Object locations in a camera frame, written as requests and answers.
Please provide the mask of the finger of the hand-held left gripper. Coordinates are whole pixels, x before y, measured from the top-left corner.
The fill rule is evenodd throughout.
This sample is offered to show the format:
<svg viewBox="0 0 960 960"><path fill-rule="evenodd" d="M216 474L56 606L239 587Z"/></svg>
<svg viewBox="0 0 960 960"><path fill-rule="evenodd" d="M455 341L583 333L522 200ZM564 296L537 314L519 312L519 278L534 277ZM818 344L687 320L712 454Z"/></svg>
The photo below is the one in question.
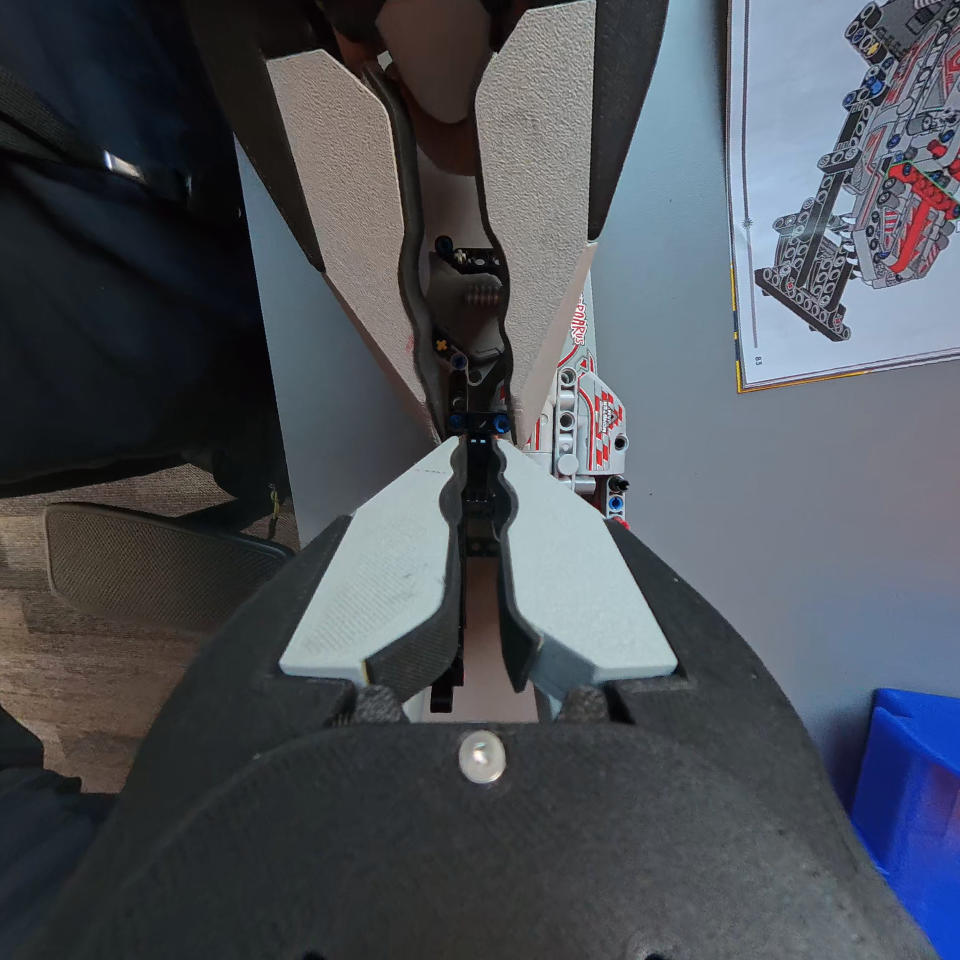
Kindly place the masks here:
<svg viewBox="0 0 960 960"><path fill-rule="evenodd" d="M516 434L532 434L594 258L595 2L528 9L475 96L486 221L506 258Z"/></svg>
<svg viewBox="0 0 960 960"><path fill-rule="evenodd" d="M419 286L421 242L407 235L387 106L323 49L269 60L267 71L324 279L421 429L441 443L437 371L425 383L418 349L429 314L404 296Z"/></svg>

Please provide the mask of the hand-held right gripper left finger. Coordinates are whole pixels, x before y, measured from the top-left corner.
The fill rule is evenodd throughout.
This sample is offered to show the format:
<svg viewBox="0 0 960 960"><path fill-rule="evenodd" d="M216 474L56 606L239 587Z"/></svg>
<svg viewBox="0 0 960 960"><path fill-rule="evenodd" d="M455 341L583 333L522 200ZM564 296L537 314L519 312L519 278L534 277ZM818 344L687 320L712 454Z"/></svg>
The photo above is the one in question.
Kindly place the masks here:
<svg viewBox="0 0 960 960"><path fill-rule="evenodd" d="M462 439L355 510L279 660L289 676L390 689L406 702L459 644Z"/></svg>

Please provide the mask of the lego instruction booklet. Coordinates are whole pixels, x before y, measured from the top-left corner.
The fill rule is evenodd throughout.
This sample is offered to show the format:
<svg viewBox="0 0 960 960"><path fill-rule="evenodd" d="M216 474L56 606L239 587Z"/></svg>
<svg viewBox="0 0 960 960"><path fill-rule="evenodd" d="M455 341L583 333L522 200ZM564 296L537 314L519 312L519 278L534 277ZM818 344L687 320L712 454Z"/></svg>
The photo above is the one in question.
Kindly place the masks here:
<svg viewBox="0 0 960 960"><path fill-rule="evenodd" d="M730 2L740 393L958 359L959 3Z"/></svg>

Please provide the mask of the blue plastic bin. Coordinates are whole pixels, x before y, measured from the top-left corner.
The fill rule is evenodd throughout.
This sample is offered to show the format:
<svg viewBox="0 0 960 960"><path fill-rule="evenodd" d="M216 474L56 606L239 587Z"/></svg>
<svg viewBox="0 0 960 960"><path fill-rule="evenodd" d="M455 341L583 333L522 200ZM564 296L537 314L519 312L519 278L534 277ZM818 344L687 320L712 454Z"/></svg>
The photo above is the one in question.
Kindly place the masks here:
<svg viewBox="0 0 960 960"><path fill-rule="evenodd" d="M959 957L959 700L882 688L850 819L943 959Z"/></svg>

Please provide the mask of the grey red lego truck model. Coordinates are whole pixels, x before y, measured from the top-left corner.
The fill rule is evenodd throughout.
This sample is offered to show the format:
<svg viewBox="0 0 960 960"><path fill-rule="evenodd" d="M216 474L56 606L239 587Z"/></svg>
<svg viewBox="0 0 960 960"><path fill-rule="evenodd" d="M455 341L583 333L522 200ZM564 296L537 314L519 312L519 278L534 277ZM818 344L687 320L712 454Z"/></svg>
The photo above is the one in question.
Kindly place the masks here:
<svg viewBox="0 0 960 960"><path fill-rule="evenodd" d="M445 234L435 238L428 264L427 302L435 319L434 354L446 377L448 424L462 433L469 415L483 411L489 431L505 436L506 346L498 325L505 266L492 248L459 246ZM522 450L606 520L629 527L626 408L599 375L594 326L588 273L546 400Z"/></svg>

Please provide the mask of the black lego beam blue pins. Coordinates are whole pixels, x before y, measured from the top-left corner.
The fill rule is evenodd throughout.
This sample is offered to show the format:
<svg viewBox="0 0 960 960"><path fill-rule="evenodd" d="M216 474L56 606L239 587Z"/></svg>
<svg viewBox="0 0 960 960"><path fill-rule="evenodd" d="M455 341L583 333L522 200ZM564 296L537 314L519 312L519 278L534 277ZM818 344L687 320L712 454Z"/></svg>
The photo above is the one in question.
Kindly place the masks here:
<svg viewBox="0 0 960 960"><path fill-rule="evenodd" d="M505 411L451 414L452 438L457 441L451 464L452 492L440 495L441 508L458 506L449 543L440 626L455 641L445 670L429 691L429 714L446 718L453 711L454 694L465 682L464 634L467 625L467 561L499 559L496 526L497 500L495 440L509 441L511 422Z"/></svg>

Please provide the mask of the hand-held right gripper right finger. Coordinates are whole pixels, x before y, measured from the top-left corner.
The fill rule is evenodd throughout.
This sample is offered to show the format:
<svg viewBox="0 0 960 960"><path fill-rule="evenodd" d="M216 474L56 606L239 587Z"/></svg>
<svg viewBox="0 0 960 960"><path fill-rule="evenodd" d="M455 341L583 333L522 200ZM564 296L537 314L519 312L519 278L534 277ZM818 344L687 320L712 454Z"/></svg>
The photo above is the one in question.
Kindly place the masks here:
<svg viewBox="0 0 960 960"><path fill-rule="evenodd" d="M668 677L668 643L611 526L507 441L495 441L501 650L515 692L556 717L571 690Z"/></svg>

